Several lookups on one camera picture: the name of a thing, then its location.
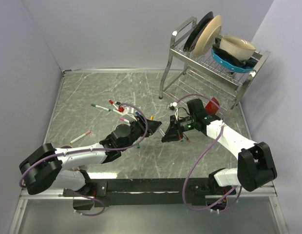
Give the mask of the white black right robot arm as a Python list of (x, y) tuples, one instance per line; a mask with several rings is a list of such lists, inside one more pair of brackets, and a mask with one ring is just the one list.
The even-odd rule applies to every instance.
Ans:
[(161, 141), (179, 141), (184, 133), (197, 130), (217, 140), (237, 159), (238, 166), (219, 169), (209, 175), (208, 188), (213, 194), (221, 193), (226, 186), (242, 186), (248, 192), (277, 178), (270, 147), (265, 142), (256, 143), (227, 126), (217, 115), (218, 101), (212, 99), (207, 106), (196, 98), (187, 102), (186, 116), (179, 116), (177, 102), (169, 105), (174, 111)]

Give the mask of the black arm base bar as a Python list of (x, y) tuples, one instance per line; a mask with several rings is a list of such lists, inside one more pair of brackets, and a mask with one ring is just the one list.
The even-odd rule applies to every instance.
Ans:
[[(77, 192), (65, 189), (64, 197), (85, 195), (102, 201), (107, 207), (117, 205), (182, 204), (184, 178), (89, 179)], [(185, 196), (192, 206), (205, 206), (206, 196), (222, 197), (232, 187), (220, 187), (211, 178), (190, 178)]]

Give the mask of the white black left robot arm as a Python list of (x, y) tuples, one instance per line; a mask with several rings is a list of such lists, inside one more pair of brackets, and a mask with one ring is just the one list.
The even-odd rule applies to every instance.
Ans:
[(135, 121), (118, 125), (105, 139), (90, 146), (65, 149), (55, 148), (51, 143), (43, 144), (19, 165), (19, 185), (30, 195), (51, 187), (88, 195), (92, 190), (89, 176), (86, 172), (71, 171), (71, 168), (112, 162), (121, 157), (123, 151), (152, 136), (161, 124), (161, 121), (137, 116)]

